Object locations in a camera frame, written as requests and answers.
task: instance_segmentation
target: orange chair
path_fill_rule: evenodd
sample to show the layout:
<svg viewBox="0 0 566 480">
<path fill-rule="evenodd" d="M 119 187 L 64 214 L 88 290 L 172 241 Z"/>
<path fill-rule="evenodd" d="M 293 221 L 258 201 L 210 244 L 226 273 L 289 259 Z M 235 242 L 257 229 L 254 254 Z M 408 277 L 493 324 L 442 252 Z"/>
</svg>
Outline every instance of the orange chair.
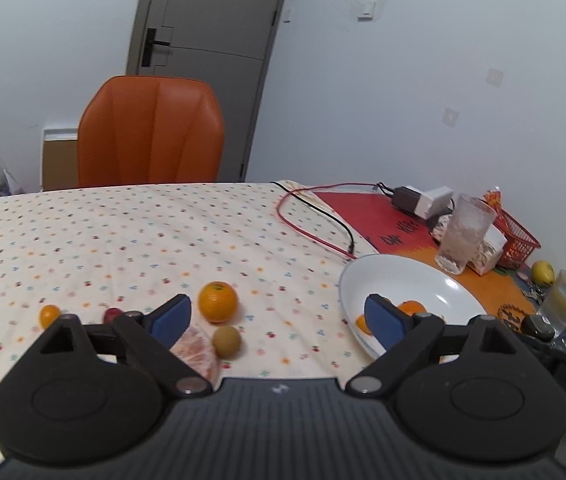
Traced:
<svg viewBox="0 0 566 480">
<path fill-rule="evenodd" d="M 80 119 L 79 185 L 214 182 L 222 152 L 223 114 L 206 83 L 113 77 Z"/>
</svg>

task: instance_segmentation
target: power adapter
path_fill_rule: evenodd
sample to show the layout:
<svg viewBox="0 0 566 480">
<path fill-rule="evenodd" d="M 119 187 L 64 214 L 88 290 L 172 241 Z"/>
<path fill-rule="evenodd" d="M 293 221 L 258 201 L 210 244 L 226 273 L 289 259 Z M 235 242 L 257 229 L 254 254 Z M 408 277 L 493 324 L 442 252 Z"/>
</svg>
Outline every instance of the power adapter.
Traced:
<svg viewBox="0 0 566 480">
<path fill-rule="evenodd" d="M 427 220 L 445 210 L 454 192 L 446 186 L 420 191 L 412 186 L 394 189 L 392 204 L 406 213 L 411 213 Z"/>
</svg>

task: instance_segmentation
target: white wall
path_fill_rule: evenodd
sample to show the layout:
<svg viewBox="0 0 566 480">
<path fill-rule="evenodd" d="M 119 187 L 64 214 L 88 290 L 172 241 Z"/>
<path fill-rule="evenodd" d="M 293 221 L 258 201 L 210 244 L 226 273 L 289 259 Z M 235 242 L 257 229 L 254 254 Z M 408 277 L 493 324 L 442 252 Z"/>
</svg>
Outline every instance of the white wall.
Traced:
<svg viewBox="0 0 566 480">
<path fill-rule="evenodd" d="M 0 157 L 40 189 L 43 128 L 76 127 L 125 73 L 138 0 L 0 0 Z"/>
<path fill-rule="evenodd" d="M 358 1 L 285 0 L 248 180 L 499 185 L 566 269 L 566 0 Z"/>
</svg>

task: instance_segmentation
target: door frame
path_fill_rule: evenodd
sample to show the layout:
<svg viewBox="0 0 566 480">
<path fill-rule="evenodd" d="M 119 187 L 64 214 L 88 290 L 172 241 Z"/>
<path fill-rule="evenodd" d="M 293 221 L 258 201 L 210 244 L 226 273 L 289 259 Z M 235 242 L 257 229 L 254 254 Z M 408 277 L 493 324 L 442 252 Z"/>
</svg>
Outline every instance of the door frame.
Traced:
<svg viewBox="0 0 566 480">
<path fill-rule="evenodd" d="M 259 84 L 257 86 L 256 99 L 254 100 L 252 117 L 250 118 L 250 126 L 245 141 L 245 150 L 243 152 L 243 160 L 241 162 L 239 174 L 240 182 L 245 182 L 245 175 L 250 161 L 250 153 L 252 153 L 252 142 L 254 140 L 256 120 L 259 115 L 259 108 L 261 107 L 261 97 L 263 95 L 263 86 L 265 85 L 265 76 L 268 73 L 269 58 L 271 57 L 272 48 L 274 47 L 274 39 L 276 38 L 277 31 L 279 30 L 284 2 L 285 0 L 278 0 L 274 20 L 269 30 L 268 43 L 265 49 L 263 65 L 261 67 L 261 75 L 259 76 Z M 136 16 L 134 17 L 132 35 L 129 43 L 125 75 L 138 75 L 141 66 L 141 56 L 143 56 L 143 48 L 145 47 L 145 30 L 147 28 L 147 18 L 150 14 L 151 4 L 152 0 L 138 0 L 138 7 L 136 8 Z"/>
</svg>

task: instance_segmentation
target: gray door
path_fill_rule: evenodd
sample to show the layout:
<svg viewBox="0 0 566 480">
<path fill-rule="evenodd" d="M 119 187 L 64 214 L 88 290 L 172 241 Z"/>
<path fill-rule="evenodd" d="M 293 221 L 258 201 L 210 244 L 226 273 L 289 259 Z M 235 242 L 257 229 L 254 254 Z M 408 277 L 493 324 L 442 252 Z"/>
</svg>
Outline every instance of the gray door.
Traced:
<svg viewBox="0 0 566 480">
<path fill-rule="evenodd" d="M 208 83 L 223 110 L 225 147 L 220 182 L 243 178 L 256 108 L 282 0 L 151 0 L 147 28 L 156 29 L 141 75 Z"/>
</svg>

